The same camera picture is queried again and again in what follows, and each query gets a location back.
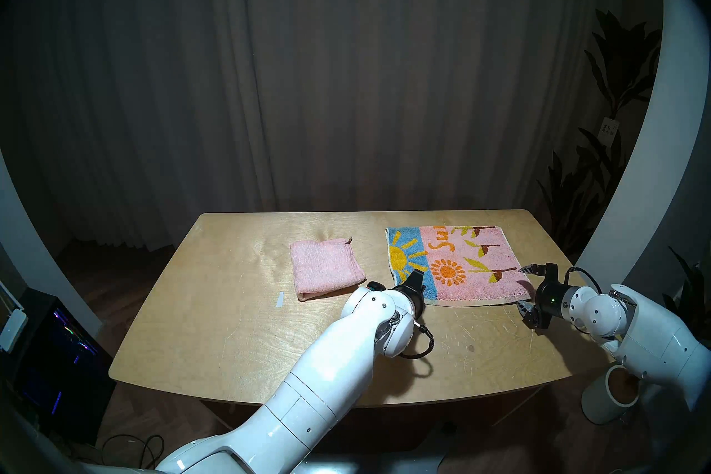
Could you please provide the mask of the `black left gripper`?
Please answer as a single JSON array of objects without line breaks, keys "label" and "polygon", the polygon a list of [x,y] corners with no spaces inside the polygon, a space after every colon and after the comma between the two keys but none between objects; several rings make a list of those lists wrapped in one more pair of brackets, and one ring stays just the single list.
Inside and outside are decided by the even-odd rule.
[{"label": "black left gripper", "polygon": [[418,321],[424,313],[424,292],[426,289],[424,272],[420,269],[411,271],[407,277],[407,285],[398,285],[393,288],[394,291],[401,293],[410,301],[413,310],[412,316],[415,321]]}]

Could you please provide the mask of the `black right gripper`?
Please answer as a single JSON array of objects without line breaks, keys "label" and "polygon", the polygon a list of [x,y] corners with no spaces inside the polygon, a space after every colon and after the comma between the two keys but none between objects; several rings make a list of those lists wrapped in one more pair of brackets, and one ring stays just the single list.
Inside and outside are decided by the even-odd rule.
[{"label": "black right gripper", "polygon": [[559,280],[558,266],[551,263],[529,264],[519,268],[518,272],[542,277],[535,293],[535,304],[527,300],[518,300],[515,304],[526,327],[547,330],[553,318],[563,318],[565,284]]}]

